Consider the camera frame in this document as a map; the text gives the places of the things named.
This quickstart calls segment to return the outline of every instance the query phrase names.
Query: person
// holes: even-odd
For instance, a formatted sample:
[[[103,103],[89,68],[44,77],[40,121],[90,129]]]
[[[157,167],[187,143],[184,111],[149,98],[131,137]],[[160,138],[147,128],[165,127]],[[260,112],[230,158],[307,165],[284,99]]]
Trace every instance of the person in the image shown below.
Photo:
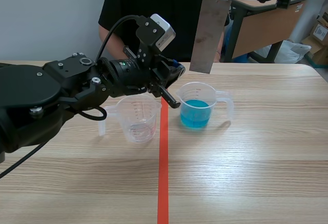
[[[159,14],[171,24],[176,32],[175,39],[163,50],[162,55],[179,62],[190,62],[197,30],[202,0],[105,0],[99,18],[99,36],[106,38],[111,27],[123,16],[143,15],[149,17]],[[135,21],[124,22],[112,34],[106,45],[107,50],[115,59],[126,59],[124,45],[136,53],[139,39],[135,35],[138,28]],[[223,33],[215,55],[215,62],[220,60]]]

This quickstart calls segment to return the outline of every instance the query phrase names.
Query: robotic arm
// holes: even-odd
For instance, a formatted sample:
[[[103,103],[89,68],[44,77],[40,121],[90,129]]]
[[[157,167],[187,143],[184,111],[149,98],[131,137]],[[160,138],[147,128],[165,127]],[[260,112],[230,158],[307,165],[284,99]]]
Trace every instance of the robotic arm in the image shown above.
[[[139,28],[138,55],[128,47],[129,57],[108,60],[100,57],[113,31],[124,21],[134,19]],[[100,105],[109,97],[145,92],[162,96],[172,108],[180,103],[167,88],[185,71],[175,60],[160,55],[174,39],[175,32],[159,15],[126,16],[110,30],[93,61],[83,53],[53,61],[43,67],[1,65],[0,67],[0,153],[12,153],[25,146],[44,145],[75,114],[91,120],[106,119]],[[101,117],[84,111],[97,109]]]

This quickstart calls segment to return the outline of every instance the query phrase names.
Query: black t-shirt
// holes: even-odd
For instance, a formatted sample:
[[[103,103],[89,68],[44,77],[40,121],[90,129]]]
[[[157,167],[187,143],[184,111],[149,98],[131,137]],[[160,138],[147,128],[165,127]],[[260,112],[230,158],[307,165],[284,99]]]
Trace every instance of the black t-shirt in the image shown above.
[[[121,17],[159,14],[171,24],[175,39],[163,50],[165,57],[189,62],[192,55],[202,0],[105,0],[99,24],[107,30]],[[123,23],[115,33],[133,52],[139,47],[134,21]]]

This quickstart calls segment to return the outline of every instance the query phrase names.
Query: clear plastic measuring cup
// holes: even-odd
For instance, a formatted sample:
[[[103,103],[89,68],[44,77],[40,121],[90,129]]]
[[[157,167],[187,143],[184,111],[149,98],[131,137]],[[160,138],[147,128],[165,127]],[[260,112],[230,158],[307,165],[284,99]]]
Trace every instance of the clear plastic measuring cup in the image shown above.
[[[132,142],[148,142],[156,131],[156,113],[161,104],[144,94],[127,96],[114,106],[104,109],[108,117],[116,117],[126,138]],[[106,121],[99,121],[99,135],[106,132]]]
[[[210,85],[191,82],[182,86],[177,95],[182,104],[180,117],[183,124],[190,128],[202,128],[207,125],[217,102],[227,103],[227,119],[231,120],[234,102],[230,94],[216,91]]]

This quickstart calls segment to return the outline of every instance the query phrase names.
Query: white wall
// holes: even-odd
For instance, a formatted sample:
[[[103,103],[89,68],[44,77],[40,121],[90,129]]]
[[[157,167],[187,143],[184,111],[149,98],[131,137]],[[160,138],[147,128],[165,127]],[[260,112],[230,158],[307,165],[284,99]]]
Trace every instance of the white wall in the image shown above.
[[[104,0],[0,0],[1,60],[95,58]]]
[[[292,41],[299,43],[310,34],[322,6],[326,3],[326,0],[307,0],[302,16],[290,36]]]

